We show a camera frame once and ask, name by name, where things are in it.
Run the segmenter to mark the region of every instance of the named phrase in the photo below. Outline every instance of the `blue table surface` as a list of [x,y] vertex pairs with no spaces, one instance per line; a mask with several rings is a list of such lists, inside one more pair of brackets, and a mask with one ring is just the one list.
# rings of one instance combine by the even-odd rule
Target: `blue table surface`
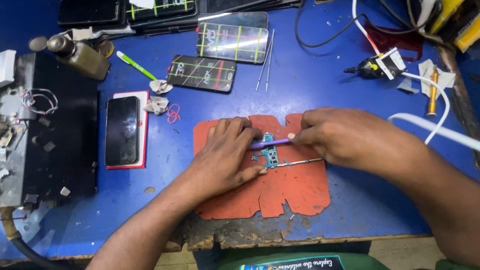
[[[357,9],[359,13],[367,13],[377,25],[395,27],[376,0],[363,1]],[[46,256],[95,253],[132,214],[187,168],[193,159],[192,130],[200,121],[269,114],[284,123],[287,114],[323,106],[359,108],[383,118],[397,112],[425,115],[428,100],[424,95],[408,95],[397,90],[403,78],[364,80],[343,73],[345,68],[356,66],[361,60],[374,55],[357,27],[353,25],[320,48],[308,49],[295,39],[296,12],[297,9],[285,9],[268,13],[276,37],[267,93],[265,74],[259,91],[255,92],[262,66],[241,63],[237,66],[234,89],[228,94],[174,87],[165,95],[171,104],[180,105],[181,120],[169,124],[166,115],[149,115],[145,169],[107,171],[104,165],[107,99],[118,92],[149,90],[150,81],[116,56],[110,57],[112,65],[109,74],[98,87],[98,193],[45,210],[46,214],[39,223],[33,220],[16,221],[17,227],[24,233],[39,226],[38,232],[29,237],[29,245]],[[346,25],[351,20],[349,15],[350,1],[314,5],[309,0],[300,17],[300,36],[307,43],[320,43]],[[129,37],[115,40],[114,45],[115,50],[121,50],[157,78],[163,78],[174,55],[195,55],[196,37],[195,32]],[[439,62],[435,48],[425,43],[421,61],[428,58],[434,63]],[[407,68],[414,74],[418,74],[417,64],[406,62]],[[414,82],[414,86],[420,87],[418,82]],[[437,110],[444,110],[442,101],[438,102]],[[412,124],[400,120],[395,124],[421,139],[428,135],[427,131]],[[453,112],[444,126],[464,132]],[[467,175],[479,178],[473,165],[472,151],[467,147],[440,136],[436,136],[430,146]],[[301,226],[301,217],[294,216],[292,234],[286,240],[431,232],[412,201],[385,180],[338,166],[327,166],[327,175],[330,205],[320,214],[310,217],[312,227],[308,230]],[[156,191],[144,193],[147,187],[155,187]],[[281,221],[290,216],[288,209],[275,219]],[[259,219],[259,213],[253,218]],[[271,229],[284,229],[283,222],[278,224]],[[0,258],[23,258],[3,235],[0,235],[0,246]]]

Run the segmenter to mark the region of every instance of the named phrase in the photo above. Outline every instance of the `hand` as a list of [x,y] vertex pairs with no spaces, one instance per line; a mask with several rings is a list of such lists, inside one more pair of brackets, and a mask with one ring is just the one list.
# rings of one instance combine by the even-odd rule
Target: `hand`
[[383,177],[411,169],[429,149],[414,135],[361,110],[308,110],[294,144],[312,145],[328,162]]
[[220,119],[208,130],[205,147],[188,167],[189,186],[200,193],[202,200],[234,189],[259,174],[266,174],[263,166],[239,171],[247,147],[254,138],[262,138],[250,120],[235,117]]

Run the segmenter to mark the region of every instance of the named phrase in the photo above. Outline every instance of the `black cable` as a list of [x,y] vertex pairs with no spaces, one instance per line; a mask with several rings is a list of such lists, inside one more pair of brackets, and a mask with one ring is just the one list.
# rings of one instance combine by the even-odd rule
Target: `black cable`
[[299,36],[299,18],[300,18],[300,10],[301,8],[303,7],[305,3],[305,0],[302,0],[301,4],[300,4],[300,7],[297,11],[297,18],[295,19],[295,36],[297,37],[297,40],[300,44],[302,44],[303,46],[305,47],[309,47],[309,48],[316,48],[316,47],[320,47],[322,45],[325,45],[326,43],[330,42],[332,39],[334,39],[336,36],[340,35],[343,31],[345,31],[345,29],[347,29],[350,25],[352,25],[352,23],[354,23],[356,20],[358,20],[358,18],[360,18],[361,16],[363,16],[365,18],[365,20],[367,22],[369,22],[375,29],[377,29],[378,31],[382,32],[382,33],[386,33],[386,34],[392,34],[392,35],[401,35],[401,34],[407,34],[407,33],[411,33],[411,32],[415,32],[417,30],[419,30],[420,28],[424,27],[428,20],[425,21],[422,25],[419,25],[413,29],[410,29],[410,30],[407,30],[407,31],[400,31],[400,32],[392,32],[392,31],[388,31],[388,30],[383,30],[381,28],[379,28],[378,26],[372,24],[372,22],[369,20],[369,18],[367,17],[367,15],[365,13],[360,13],[357,15],[357,17],[353,18],[353,20],[351,22],[348,23],[348,25],[346,25],[345,27],[342,28],[342,30],[340,30],[338,33],[336,33],[335,35],[333,35],[331,38],[327,39],[326,41],[320,43],[320,44],[316,44],[316,45],[309,45],[309,44],[306,44],[305,42],[303,42],[303,40],[301,40],[300,36]]
[[27,243],[22,238],[14,238],[11,240],[12,244],[27,258],[32,260],[32,262],[40,265],[43,268],[51,269],[51,270],[72,270],[74,267],[61,264],[59,262],[55,262],[49,260],[45,257],[40,256],[37,252],[31,249]]
[[390,8],[390,6],[385,2],[385,0],[379,0],[382,6],[387,10],[390,15],[392,15],[399,23],[405,25],[409,29],[412,29],[412,25],[407,23],[402,17],[400,17],[395,11]]

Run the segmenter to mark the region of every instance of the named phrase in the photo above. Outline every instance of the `phone screen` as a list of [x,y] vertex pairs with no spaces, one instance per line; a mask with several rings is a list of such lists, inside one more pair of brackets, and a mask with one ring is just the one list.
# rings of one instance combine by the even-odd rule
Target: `phone screen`
[[107,104],[105,164],[119,166],[138,160],[137,97],[110,99]]

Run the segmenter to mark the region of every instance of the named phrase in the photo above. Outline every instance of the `purple pry tool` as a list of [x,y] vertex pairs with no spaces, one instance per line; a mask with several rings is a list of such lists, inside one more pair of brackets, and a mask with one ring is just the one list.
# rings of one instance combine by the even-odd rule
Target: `purple pry tool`
[[283,144],[283,143],[288,143],[288,142],[290,142],[289,139],[281,139],[281,140],[271,141],[271,142],[258,142],[258,143],[251,144],[248,147],[248,149],[249,150],[258,149],[258,148],[262,148],[262,147],[267,146],[267,145],[276,145],[276,144]]

